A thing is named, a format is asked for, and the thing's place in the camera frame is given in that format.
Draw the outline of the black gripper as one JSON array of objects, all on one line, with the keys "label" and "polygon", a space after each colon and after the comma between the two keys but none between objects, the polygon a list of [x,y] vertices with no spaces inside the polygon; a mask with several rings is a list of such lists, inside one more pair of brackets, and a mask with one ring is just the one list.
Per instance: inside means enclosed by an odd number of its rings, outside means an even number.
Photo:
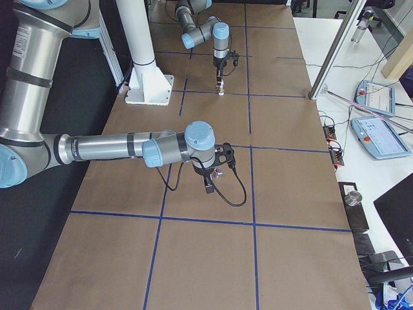
[{"label": "black gripper", "polygon": [[216,85],[218,87],[223,86],[223,72],[222,70],[226,67],[227,65],[227,59],[228,56],[224,57],[213,57],[213,64],[217,68],[216,70]]},{"label": "black gripper", "polygon": [[221,176],[221,169],[219,168],[221,162],[219,158],[208,161],[201,161],[199,158],[192,158],[192,166],[194,171],[203,177],[203,183],[207,194],[214,192],[212,179]]}]

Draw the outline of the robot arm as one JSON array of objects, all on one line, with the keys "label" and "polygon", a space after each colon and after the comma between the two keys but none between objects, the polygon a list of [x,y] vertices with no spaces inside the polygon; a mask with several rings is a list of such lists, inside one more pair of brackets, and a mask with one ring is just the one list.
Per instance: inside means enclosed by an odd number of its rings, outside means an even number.
[{"label": "robot arm", "polygon": [[214,192],[211,175],[219,165],[213,128],[205,121],[183,132],[130,132],[98,135],[103,120],[80,93],[73,103],[57,103],[55,122],[90,135],[44,134],[43,115],[62,42],[101,34],[98,1],[15,1],[19,25],[1,98],[1,187],[19,185],[40,172],[73,162],[141,158],[148,167],[191,162]]},{"label": "robot arm", "polygon": [[192,18],[195,14],[212,6],[212,1],[178,1],[175,17],[183,29],[181,40],[186,49],[194,48],[210,39],[214,43],[214,66],[216,67],[216,84],[220,93],[224,92],[223,70],[230,57],[228,40],[229,26],[219,18],[211,16],[200,26]]}]

